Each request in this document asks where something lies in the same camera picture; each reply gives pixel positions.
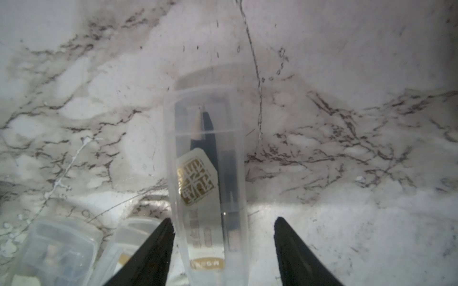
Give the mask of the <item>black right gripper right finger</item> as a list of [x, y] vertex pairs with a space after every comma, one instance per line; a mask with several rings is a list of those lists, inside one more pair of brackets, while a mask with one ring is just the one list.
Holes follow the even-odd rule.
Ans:
[[283, 217], [275, 221], [274, 242], [284, 286], [343, 286]]

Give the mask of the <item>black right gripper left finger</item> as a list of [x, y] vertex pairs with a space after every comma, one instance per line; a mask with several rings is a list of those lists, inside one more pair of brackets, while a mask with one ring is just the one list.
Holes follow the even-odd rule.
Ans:
[[174, 238], [172, 221], [166, 218], [105, 286], [165, 286]]

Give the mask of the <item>clear compass case white label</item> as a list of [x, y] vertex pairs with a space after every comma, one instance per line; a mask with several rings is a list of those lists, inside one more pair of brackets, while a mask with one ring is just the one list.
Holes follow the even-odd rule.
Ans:
[[103, 286], [142, 246], [161, 220], [149, 217], [132, 217], [124, 220], [112, 235], [103, 251], [89, 285]]

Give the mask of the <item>small clear compass case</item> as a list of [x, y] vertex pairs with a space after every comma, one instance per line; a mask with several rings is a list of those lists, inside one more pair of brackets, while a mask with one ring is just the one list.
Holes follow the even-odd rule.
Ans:
[[103, 233], [78, 218], [34, 221], [5, 281], [7, 286], [85, 286]]

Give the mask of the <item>clear compass case barcode label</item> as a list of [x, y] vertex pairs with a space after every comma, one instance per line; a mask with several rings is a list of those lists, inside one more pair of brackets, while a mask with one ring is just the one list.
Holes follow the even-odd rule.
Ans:
[[243, 124], [234, 87], [177, 91], [164, 102], [172, 221], [192, 286], [249, 281]]

